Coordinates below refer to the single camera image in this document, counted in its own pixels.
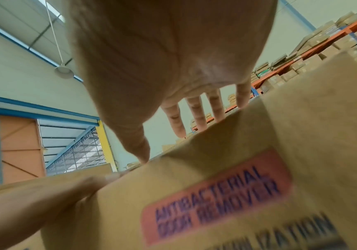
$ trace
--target wire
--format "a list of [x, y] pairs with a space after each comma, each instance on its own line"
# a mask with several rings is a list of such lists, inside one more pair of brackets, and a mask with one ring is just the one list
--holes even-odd
[[60, 56], [60, 62], [61, 62], [61, 65], [64, 66], [63, 57], [62, 57], [62, 54], [60, 53], [60, 49], [59, 49], [59, 45], [58, 45], [58, 40], [56, 39], [56, 35], [55, 35], [54, 24], [52, 23], [51, 16], [50, 16], [50, 14], [49, 14], [49, 9], [48, 9], [47, 0], [45, 0], [45, 7], [47, 8], [49, 23], [50, 23], [50, 25], [51, 25], [52, 33], [54, 34], [54, 38], [55, 38], [55, 42], [56, 42], [56, 47], [58, 48], [58, 52], [59, 52], [59, 56]]

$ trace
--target label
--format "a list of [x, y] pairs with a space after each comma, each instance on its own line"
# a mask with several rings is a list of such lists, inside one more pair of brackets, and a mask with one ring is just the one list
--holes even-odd
[[143, 209], [146, 245], [243, 215], [289, 194], [292, 178], [274, 149]]
[[313, 214], [205, 250], [349, 250], [324, 214]]

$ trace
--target storage rack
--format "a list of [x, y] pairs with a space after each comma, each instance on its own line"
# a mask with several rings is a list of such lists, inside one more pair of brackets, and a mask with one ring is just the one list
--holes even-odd
[[[287, 72], [290, 65], [295, 63], [299, 59], [302, 58], [303, 60], [306, 60], [309, 57], [322, 52], [324, 49], [331, 46], [334, 42], [338, 41], [339, 39], [343, 38], [346, 35], [354, 36], [357, 39], [357, 36], [354, 34], [355, 32], [357, 32], [357, 21], [354, 22], [353, 24], [350, 24], [350, 25], [342, 28], [339, 32], [337, 32], [336, 34], [331, 36], [326, 41], [324, 41], [324, 42], [320, 43], [319, 45], [311, 48], [310, 50], [302, 53], [301, 55], [299, 55], [296, 58], [294, 58], [293, 60], [287, 62], [280, 68], [267, 73], [265, 76], [261, 77], [260, 79], [258, 79], [257, 81], [255, 81], [251, 84], [251, 92], [253, 93], [253, 96], [257, 96], [257, 95], [261, 94], [261, 90], [259, 88], [266, 80], [268, 80], [269, 78], [271, 78], [274, 75], [280, 75], [282, 73]], [[225, 113], [230, 112], [231, 110], [235, 109], [236, 107], [237, 107], [236, 105], [230, 106], [229, 108], [227, 108], [225, 110]], [[211, 117], [211, 118], [207, 119], [206, 122], [209, 123], [213, 120], [214, 120], [214, 117]], [[192, 130], [197, 131], [198, 129], [197, 129], [197, 127], [194, 127], [194, 128], [192, 128]]]

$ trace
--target hand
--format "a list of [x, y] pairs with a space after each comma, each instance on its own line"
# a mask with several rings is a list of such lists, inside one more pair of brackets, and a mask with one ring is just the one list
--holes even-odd
[[92, 195], [127, 172], [91, 176], [60, 185], [26, 187], [0, 195], [0, 249], [33, 235], [77, 201]]
[[145, 163], [143, 123], [159, 107], [178, 137], [186, 98], [200, 131], [206, 93], [216, 121], [220, 88], [237, 86], [237, 105], [271, 30], [277, 0], [68, 0], [66, 24], [84, 84], [101, 119]]

